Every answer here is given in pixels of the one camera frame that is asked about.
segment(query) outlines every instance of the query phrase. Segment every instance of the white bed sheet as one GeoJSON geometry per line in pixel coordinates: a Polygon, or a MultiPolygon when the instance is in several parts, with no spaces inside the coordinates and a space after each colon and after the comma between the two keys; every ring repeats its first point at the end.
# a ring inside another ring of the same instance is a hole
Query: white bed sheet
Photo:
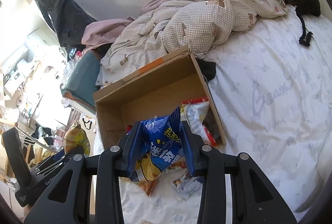
{"type": "MultiPolygon", "coordinates": [[[[304,18],[314,34],[307,49],[298,43],[301,23],[288,8],[286,16],[259,18],[250,31],[232,34],[206,60],[217,64],[209,88],[227,135],[220,150],[249,153],[299,220],[305,211],[295,211],[310,203],[310,194],[324,183],[319,175],[332,169],[332,22],[304,18]],[[322,150],[327,154],[319,159],[322,150]]],[[[94,153],[102,151],[97,133],[94,153]]],[[[184,201],[170,186],[182,173],[162,176],[151,197],[120,181],[125,223],[196,223],[201,191],[184,201]]],[[[231,223],[230,195],[226,223],[231,223]]]]}

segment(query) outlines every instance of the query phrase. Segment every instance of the checkered duvet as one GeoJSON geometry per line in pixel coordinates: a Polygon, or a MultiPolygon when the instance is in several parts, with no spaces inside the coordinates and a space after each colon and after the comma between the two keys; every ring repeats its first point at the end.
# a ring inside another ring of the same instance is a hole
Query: checkered duvet
{"type": "Polygon", "coordinates": [[[283,0],[166,0],[128,25],[101,60],[107,86],[183,45],[198,58],[244,32],[256,16],[287,14],[283,0]]]}

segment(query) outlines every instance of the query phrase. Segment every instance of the black cloth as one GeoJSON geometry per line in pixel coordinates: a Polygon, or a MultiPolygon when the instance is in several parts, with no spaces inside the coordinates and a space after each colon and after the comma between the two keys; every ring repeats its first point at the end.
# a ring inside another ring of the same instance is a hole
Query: black cloth
{"type": "Polygon", "coordinates": [[[57,34],[61,47],[83,50],[85,27],[96,20],[89,16],[74,0],[35,0],[50,28],[57,34]]]}
{"type": "MultiPolygon", "coordinates": [[[[35,125],[36,125],[36,129],[35,129],[34,133],[31,134],[31,137],[33,137],[37,140],[37,139],[39,139],[38,128],[40,127],[40,125],[38,125],[38,124],[35,124],[35,125]]],[[[46,134],[49,135],[49,137],[44,137],[45,142],[47,143],[48,146],[52,146],[54,144],[54,138],[52,136],[52,130],[50,128],[43,128],[43,130],[46,134]]],[[[24,139],[24,143],[26,145],[31,144],[31,143],[34,144],[34,142],[31,141],[31,139],[28,139],[28,138],[24,139]]],[[[28,149],[24,146],[23,147],[23,154],[26,155],[27,152],[28,152],[28,149]]],[[[34,151],[30,150],[29,157],[28,157],[28,162],[30,163],[30,161],[32,159],[34,159],[34,157],[35,157],[34,151]]]]}
{"type": "Polygon", "coordinates": [[[5,199],[0,193],[0,223],[1,224],[22,224],[21,220],[14,214],[5,199]]]}
{"type": "Polygon", "coordinates": [[[215,77],[215,62],[204,61],[203,59],[196,58],[200,71],[205,76],[207,81],[215,77]]]}
{"type": "Polygon", "coordinates": [[[318,195],[314,204],[310,207],[299,224],[330,224],[332,210],[332,173],[324,188],[318,195]]]}
{"type": "Polygon", "coordinates": [[[95,51],[100,55],[101,58],[103,58],[108,50],[110,49],[111,45],[113,43],[105,43],[97,48],[95,48],[95,51]]]}
{"type": "Polygon", "coordinates": [[[300,0],[300,2],[298,2],[298,5],[297,5],[295,11],[296,11],[296,15],[298,16],[298,18],[300,19],[301,24],[302,24],[302,36],[300,37],[298,42],[301,45],[309,47],[311,36],[313,35],[313,33],[311,31],[309,31],[308,34],[306,34],[306,27],[305,27],[305,23],[304,23],[304,19],[303,19],[302,15],[311,14],[311,15],[318,17],[320,15],[319,1],[318,0],[300,0]]]}

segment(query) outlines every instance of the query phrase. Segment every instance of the black strap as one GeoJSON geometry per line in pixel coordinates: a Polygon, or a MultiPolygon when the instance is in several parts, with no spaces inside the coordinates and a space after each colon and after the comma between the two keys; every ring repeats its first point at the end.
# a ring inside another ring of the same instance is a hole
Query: black strap
{"type": "Polygon", "coordinates": [[[90,129],[91,129],[91,126],[92,126],[92,122],[91,122],[90,120],[88,120],[87,122],[85,122],[85,121],[84,121],[84,118],[82,118],[82,120],[83,120],[83,123],[84,123],[85,128],[86,128],[87,130],[90,130],[90,129]]]}
{"type": "Polygon", "coordinates": [[[310,47],[310,40],[311,40],[311,36],[313,35],[313,33],[311,31],[309,31],[308,34],[306,34],[304,19],[301,15],[298,15],[298,18],[300,19],[301,24],[302,24],[302,36],[300,37],[298,42],[301,45],[304,45],[306,47],[310,47]]]}

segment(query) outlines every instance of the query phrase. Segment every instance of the clutter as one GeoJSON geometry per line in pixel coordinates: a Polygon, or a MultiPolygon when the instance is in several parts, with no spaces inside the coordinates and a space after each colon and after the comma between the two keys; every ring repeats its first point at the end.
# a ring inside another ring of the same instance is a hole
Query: clutter
{"type": "Polygon", "coordinates": [[[210,108],[208,98],[182,101],[181,105],[181,121],[187,121],[191,132],[200,135],[205,144],[210,146],[217,145],[213,135],[203,124],[210,108]]]}
{"type": "Polygon", "coordinates": [[[169,115],[182,100],[202,97],[210,100],[209,113],[216,126],[214,134],[225,145],[225,134],[209,88],[188,47],[151,62],[93,94],[104,148],[116,145],[126,133],[126,126],[155,115],[169,115]]]}
{"type": "Polygon", "coordinates": [[[63,138],[65,134],[66,134],[66,132],[63,129],[61,129],[59,127],[56,128],[55,135],[60,136],[61,138],[63,138]]]}
{"type": "Polygon", "coordinates": [[[179,135],[180,108],[170,116],[141,122],[142,142],[132,181],[153,181],[183,156],[179,135]]]}
{"type": "Polygon", "coordinates": [[[81,128],[79,121],[74,122],[70,129],[67,131],[66,135],[64,136],[64,142],[64,150],[66,154],[76,146],[81,145],[84,148],[84,155],[86,157],[89,156],[90,142],[86,132],[81,128]]]}
{"type": "Polygon", "coordinates": [[[22,152],[19,132],[16,128],[12,128],[3,134],[3,143],[16,177],[16,180],[10,180],[11,189],[15,192],[15,197],[22,207],[34,205],[47,186],[65,167],[66,163],[75,154],[82,154],[84,151],[81,146],[76,147],[69,154],[65,154],[62,150],[29,169],[22,152]]]}
{"type": "MultiPolygon", "coordinates": [[[[41,143],[41,144],[44,144],[45,146],[48,146],[47,142],[45,141],[44,137],[40,137],[38,139],[38,141],[41,143]]],[[[35,143],[34,146],[33,146],[33,149],[34,149],[34,158],[35,160],[38,159],[38,163],[40,162],[39,160],[44,160],[46,158],[48,158],[49,156],[52,155],[52,152],[49,151],[48,149],[46,148],[43,148],[41,147],[39,144],[35,143]]]]}
{"type": "MultiPolygon", "coordinates": [[[[68,56],[70,56],[70,60],[66,63],[66,66],[64,67],[63,70],[63,74],[62,74],[62,83],[60,84],[60,88],[64,88],[64,86],[66,85],[67,81],[70,79],[70,76],[72,75],[76,64],[82,59],[82,53],[81,56],[79,56],[79,53],[76,52],[73,56],[71,56],[70,54],[68,54],[68,56]]],[[[63,97],[61,99],[61,103],[62,105],[66,108],[69,106],[70,101],[68,98],[63,97]]]]}
{"type": "Polygon", "coordinates": [[[24,58],[22,58],[16,65],[16,68],[18,71],[20,71],[24,77],[27,78],[32,78],[34,75],[34,69],[35,69],[35,62],[26,62],[24,58]]]}
{"type": "Polygon", "coordinates": [[[61,151],[64,148],[63,138],[57,134],[54,135],[53,148],[57,151],[61,151]]]}
{"type": "Polygon", "coordinates": [[[67,59],[68,61],[71,61],[74,58],[74,55],[76,54],[76,47],[68,48],[67,49],[67,59]]]}
{"type": "MultiPolygon", "coordinates": [[[[133,155],[131,149],[135,150],[142,141],[142,137],[138,132],[141,127],[141,123],[135,122],[133,125],[135,131],[131,131],[129,137],[127,135],[122,136],[118,146],[105,150],[100,156],[93,156],[89,160],[82,158],[81,155],[74,156],[74,161],[69,161],[64,165],[61,172],[52,179],[44,193],[40,195],[27,215],[24,221],[25,224],[75,223],[79,218],[87,223],[90,211],[88,201],[91,180],[92,176],[96,174],[98,175],[96,182],[96,219],[104,220],[103,223],[124,223],[123,212],[130,215],[135,205],[132,203],[130,207],[123,207],[122,212],[120,186],[117,183],[118,176],[119,174],[123,174],[125,177],[130,176],[130,173],[123,172],[129,167],[129,170],[132,171],[133,155]],[[63,206],[54,210],[54,201],[65,203],[65,210],[60,212],[60,209],[64,208],[63,206]]],[[[247,153],[232,156],[222,154],[217,149],[209,146],[204,147],[201,138],[194,137],[190,133],[187,122],[180,123],[179,135],[183,141],[187,163],[190,163],[190,168],[188,167],[190,173],[193,176],[204,176],[201,204],[196,207],[196,210],[199,209],[198,215],[201,216],[199,219],[202,220],[198,221],[199,223],[221,223],[220,220],[225,223],[225,174],[228,173],[231,174],[231,178],[236,180],[236,184],[232,184],[233,212],[247,213],[250,220],[248,223],[262,223],[262,219],[265,219],[266,223],[296,223],[296,219],[286,202],[247,153]],[[262,207],[259,214],[257,213],[258,203],[262,207]]],[[[161,202],[161,199],[150,199],[146,202],[149,203],[151,208],[157,205],[154,211],[158,213],[160,212],[158,209],[163,208],[162,204],[167,202],[169,197],[165,193],[163,202],[161,202]]],[[[143,203],[143,199],[140,199],[137,204],[141,213],[143,213],[143,203]]],[[[176,208],[174,214],[177,212],[182,212],[182,208],[176,208]]],[[[181,222],[184,218],[178,219],[178,217],[174,218],[173,222],[181,222]]]]}
{"type": "Polygon", "coordinates": [[[187,200],[197,189],[201,188],[204,177],[193,177],[186,171],[180,178],[172,182],[172,187],[185,200],[187,200]]]}
{"type": "Polygon", "coordinates": [[[19,114],[19,109],[11,109],[0,105],[0,129],[7,131],[14,126],[17,127],[19,114]]]}

